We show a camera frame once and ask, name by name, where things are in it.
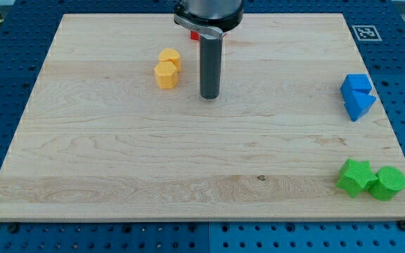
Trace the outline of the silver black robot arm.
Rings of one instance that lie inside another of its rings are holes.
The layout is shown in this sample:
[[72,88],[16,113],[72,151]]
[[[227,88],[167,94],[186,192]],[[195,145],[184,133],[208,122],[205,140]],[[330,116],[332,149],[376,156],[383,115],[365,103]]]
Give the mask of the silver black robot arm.
[[174,23],[199,34],[200,95],[219,96],[224,35],[243,19],[244,0],[180,0]]

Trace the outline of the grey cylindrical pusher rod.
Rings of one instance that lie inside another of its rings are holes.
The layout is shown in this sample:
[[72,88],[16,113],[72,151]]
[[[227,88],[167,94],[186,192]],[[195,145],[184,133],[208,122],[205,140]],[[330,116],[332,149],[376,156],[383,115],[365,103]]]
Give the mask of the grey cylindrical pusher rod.
[[222,40],[200,35],[200,95],[215,99],[221,80]]

